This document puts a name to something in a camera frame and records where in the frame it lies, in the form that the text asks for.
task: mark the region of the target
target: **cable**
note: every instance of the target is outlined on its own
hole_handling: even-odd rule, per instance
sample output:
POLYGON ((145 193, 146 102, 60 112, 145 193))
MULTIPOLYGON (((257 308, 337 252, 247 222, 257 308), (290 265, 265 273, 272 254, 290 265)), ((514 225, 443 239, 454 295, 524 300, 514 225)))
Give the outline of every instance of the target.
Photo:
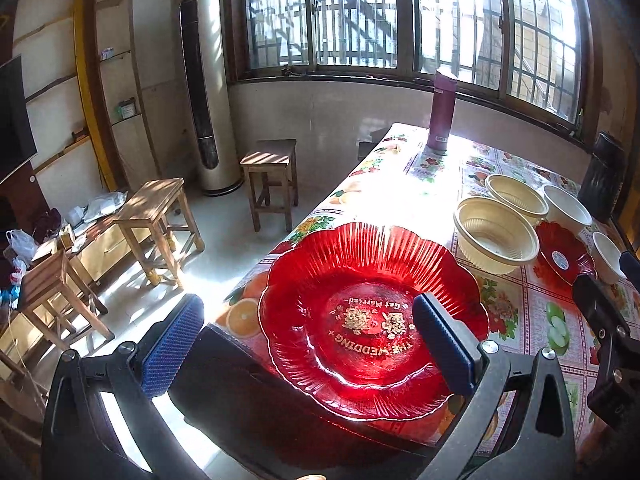
POLYGON ((22 363, 22 368, 26 372, 27 377, 29 378, 29 380, 31 381, 31 384, 33 385, 32 395, 34 395, 34 399, 36 401, 36 405, 37 405, 38 409, 40 410, 40 413, 44 417, 44 412, 45 412, 45 409, 46 409, 47 405, 45 404, 44 400, 42 399, 42 396, 39 393, 39 391, 40 391, 38 389, 39 388, 39 384, 36 383, 35 379, 31 375, 31 372, 27 368, 27 365, 24 363, 24 360, 22 358, 22 354, 20 354, 20 349, 18 348, 18 340, 14 337, 14 331, 11 329, 11 310, 12 310, 11 309, 11 304, 9 304, 8 314, 6 316, 6 324, 7 324, 7 327, 9 328, 9 335, 11 336, 11 341, 14 343, 15 351, 18 354, 18 357, 20 358, 20 362, 22 363))

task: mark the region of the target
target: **small red plate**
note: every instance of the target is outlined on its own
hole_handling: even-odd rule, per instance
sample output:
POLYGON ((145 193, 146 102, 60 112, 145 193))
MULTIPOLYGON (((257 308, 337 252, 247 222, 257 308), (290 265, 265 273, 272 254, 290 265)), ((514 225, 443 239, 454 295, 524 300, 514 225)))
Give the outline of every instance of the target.
POLYGON ((540 253, 569 285, 574 284, 578 274, 597 276, 587 247, 569 229, 556 222, 540 222, 536 233, 540 240, 540 253))
POLYGON ((273 364, 337 415, 428 415, 450 392, 413 325, 413 299, 426 291, 487 337, 478 284, 443 246, 360 222, 313 232, 276 260, 260 298, 273 364))

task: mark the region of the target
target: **purple thermos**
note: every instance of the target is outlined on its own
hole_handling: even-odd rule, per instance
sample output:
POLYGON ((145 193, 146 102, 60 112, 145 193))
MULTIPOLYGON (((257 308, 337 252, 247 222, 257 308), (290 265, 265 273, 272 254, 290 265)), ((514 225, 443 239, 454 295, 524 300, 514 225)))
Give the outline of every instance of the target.
POLYGON ((433 84, 433 105, 431 105, 431 121, 427 146, 436 152, 447 150, 447 141, 453 122, 453 110, 456 107, 456 89, 458 80, 451 72, 436 70, 436 81, 433 84))

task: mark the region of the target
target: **floral tablecloth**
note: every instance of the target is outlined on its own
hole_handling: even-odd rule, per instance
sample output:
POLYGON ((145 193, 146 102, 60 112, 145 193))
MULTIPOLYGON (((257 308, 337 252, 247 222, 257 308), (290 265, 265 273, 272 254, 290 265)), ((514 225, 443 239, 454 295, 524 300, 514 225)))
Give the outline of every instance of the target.
MULTIPOLYGON (((257 303, 266 286, 268 269, 278 255, 294 247, 310 232, 332 229, 347 222, 365 221, 405 227, 450 249, 458 262, 476 277, 482 303, 489 314, 489 338, 505 349, 535 354, 539 348, 548 346, 547 313, 549 309, 557 313, 556 307, 562 310, 569 331, 569 344, 564 355, 559 356, 559 361, 580 454, 580 448, 586 444, 590 434, 593 439, 602 428, 586 404, 587 394, 593 389, 598 372, 598 343, 571 299, 570 286, 540 260, 505 276, 495 276, 475 268, 458 248, 452 220, 459 200, 488 195, 484 179, 491 173, 515 177, 534 188, 552 183, 574 195, 579 186, 519 156, 461 137, 451 136, 447 153, 437 155, 426 146, 427 134, 424 128, 394 124, 340 186, 240 281, 226 298, 216 322, 265 368, 276 373, 257 321, 257 303), (247 298, 254 300, 241 301, 247 298), (238 312, 234 311, 236 305, 241 306, 238 312)), ((603 232, 621 250, 624 249, 612 226, 594 221, 578 236, 590 251, 593 249, 594 231, 603 232)), ((607 286, 607 292, 628 322, 632 336, 637 338, 640 335, 640 296, 626 281, 607 286)), ((492 450, 512 400, 513 394, 503 396, 479 453, 492 450)), ((453 396, 432 415, 418 420, 377 420, 367 424, 409 440, 431 444, 453 420, 460 404, 461 399, 453 396)))

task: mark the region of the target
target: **window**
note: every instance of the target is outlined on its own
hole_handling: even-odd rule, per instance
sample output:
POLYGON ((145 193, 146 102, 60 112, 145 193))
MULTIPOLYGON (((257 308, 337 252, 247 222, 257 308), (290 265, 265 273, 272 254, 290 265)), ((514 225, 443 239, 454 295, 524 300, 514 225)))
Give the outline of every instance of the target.
POLYGON ((234 1, 246 27, 238 43, 234 18, 239 76, 365 73, 424 84, 445 68, 469 94, 576 129, 584 0, 234 1))

